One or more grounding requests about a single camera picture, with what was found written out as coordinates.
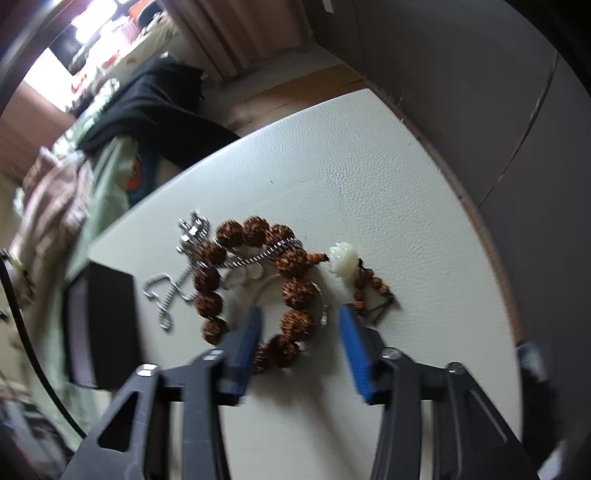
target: blue gripper pad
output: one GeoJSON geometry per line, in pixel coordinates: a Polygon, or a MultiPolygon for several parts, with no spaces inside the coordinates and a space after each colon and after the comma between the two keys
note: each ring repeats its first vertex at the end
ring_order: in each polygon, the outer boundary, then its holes
{"type": "Polygon", "coordinates": [[[249,307],[248,317],[243,326],[227,333],[219,346],[226,358],[217,390],[227,396],[228,405],[237,404],[240,397],[246,393],[256,347],[261,341],[261,329],[261,308],[249,307]]]}
{"type": "Polygon", "coordinates": [[[376,394],[372,383],[375,355],[383,349],[381,346],[375,349],[375,344],[376,340],[378,344],[383,345],[383,342],[378,332],[361,325],[359,316],[351,305],[340,308],[339,329],[357,392],[363,397],[365,403],[373,405],[376,394]],[[374,333],[377,338],[369,338],[372,336],[371,333],[374,333]]]}

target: gray wall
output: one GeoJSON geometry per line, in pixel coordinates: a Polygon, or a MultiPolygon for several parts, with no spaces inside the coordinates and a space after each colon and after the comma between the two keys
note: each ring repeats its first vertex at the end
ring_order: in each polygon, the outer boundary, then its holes
{"type": "Polygon", "coordinates": [[[533,129],[482,201],[525,132],[553,46],[502,0],[333,0],[334,14],[304,3],[319,43],[390,94],[482,203],[576,450],[591,425],[589,95],[560,60],[533,129]]]}
{"type": "Polygon", "coordinates": [[[591,98],[561,60],[529,136],[480,208],[573,447],[591,427],[590,156],[591,98]]]}

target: metal chain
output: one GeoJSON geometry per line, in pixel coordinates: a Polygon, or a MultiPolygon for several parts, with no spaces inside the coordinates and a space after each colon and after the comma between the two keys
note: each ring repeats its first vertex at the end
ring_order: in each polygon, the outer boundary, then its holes
{"type": "MultiPolygon", "coordinates": [[[[196,212],[191,213],[191,219],[193,220],[193,222],[195,223],[195,226],[197,227],[197,232],[195,234],[193,234],[193,235],[189,234],[189,230],[190,230],[191,226],[188,225],[185,221],[181,220],[179,226],[186,233],[186,235],[184,235],[187,237],[187,240],[185,240],[185,243],[190,244],[191,249],[193,251],[197,252],[199,250],[199,247],[203,243],[203,241],[207,238],[207,234],[209,233],[210,223],[209,223],[209,220],[207,220],[207,218],[205,218],[204,216],[198,215],[196,212]]],[[[267,249],[264,252],[253,255],[251,257],[246,257],[245,254],[241,254],[240,252],[232,251],[232,253],[234,253],[236,255],[236,259],[233,261],[224,262],[223,264],[219,265],[219,268],[235,269],[235,268],[247,267],[249,265],[260,263],[262,261],[270,261],[287,248],[291,248],[291,247],[301,248],[301,246],[302,246],[302,243],[297,238],[290,237],[290,238],[286,238],[285,240],[281,240],[274,245],[267,247],[267,249]]],[[[180,252],[186,252],[186,249],[183,247],[181,247],[181,248],[177,247],[177,250],[180,252]]],[[[185,267],[185,269],[183,270],[183,272],[181,273],[181,275],[179,276],[179,278],[177,280],[175,280],[172,276],[168,275],[167,273],[159,273],[159,274],[154,275],[144,281],[142,291],[143,291],[144,295],[146,295],[148,297],[148,299],[154,300],[156,302],[156,305],[158,306],[158,322],[160,323],[160,326],[164,330],[168,331],[173,326],[173,319],[172,319],[172,316],[171,316],[170,312],[168,311],[168,309],[170,308],[170,305],[173,302],[174,297],[177,294],[179,294],[181,296],[181,298],[184,301],[186,301],[187,303],[193,302],[195,300],[195,298],[197,297],[198,293],[196,291],[194,291],[190,294],[186,294],[181,289],[180,285],[182,285],[187,280],[187,278],[191,275],[191,273],[193,272],[193,270],[195,268],[197,268],[198,266],[204,266],[204,265],[205,265],[205,263],[201,262],[200,260],[197,260],[195,263],[193,263],[191,260],[189,260],[189,265],[185,267]],[[160,300],[160,297],[156,292],[154,292],[153,290],[149,290],[152,285],[159,283],[163,280],[168,280],[171,285],[171,287],[168,289],[168,292],[166,292],[166,296],[164,297],[164,301],[160,300]]]]}

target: tabletop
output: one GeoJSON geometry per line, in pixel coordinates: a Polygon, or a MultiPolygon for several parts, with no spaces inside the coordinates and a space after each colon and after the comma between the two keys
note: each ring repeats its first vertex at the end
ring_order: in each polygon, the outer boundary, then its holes
{"type": "MultiPolygon", "coordinates": [[[[354,245],[400,304],[378,326],[384,341],[424,364],[465,364],[520,436],[514,343],[485,250],[438,166],[370,90],[228,145],[147,197],[92,245],[92,260],[134,275],[142,346],[147,361],[163,368],[209,347],[193,306],[175,300],[167,333],[141,293],[146,278],[176,277],[186,266],[175,250],[177,224],[191,210],[214,228],[251,215],[289,225],[308,252],[327,252],[337,241],[354,245]]],[[[381,407],[357,395],[337,331],[338,308],[352,301],[352,291],[326,265],[311,277],[331,305],[320,342],[292,369],[253,377],[239,408],[222,408],[235,479],[369,477],[381,407]]],[[[163,295],[167,286],[155,290],[163,295]]],[[[222,317],[243,316],[252,288],[225,291],[222,317]]],[[[192,289],[189,282],[185,289],[192,289]]],[[[278,332],[285,310],[275,300],[265,307],[266,339],[278,332]]],[[[427,420],[426,439],[429,427],[427,420]]],[[[424,444],[427,478],[431,447],[424,444]]]]}

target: curtain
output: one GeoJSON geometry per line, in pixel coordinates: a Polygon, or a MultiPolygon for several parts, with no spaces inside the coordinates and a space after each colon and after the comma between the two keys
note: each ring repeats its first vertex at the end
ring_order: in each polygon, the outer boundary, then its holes
{"type": "Polygon", "coordinates": [[[0,117],[0,171],[20,183],[39,148],[51,148],[74,120],[21,82],[0,117]]]}
{"type": "Polygon", "coordinates": [[[300,0],[161,0],[214,80],[311,38],[300,0]]]}

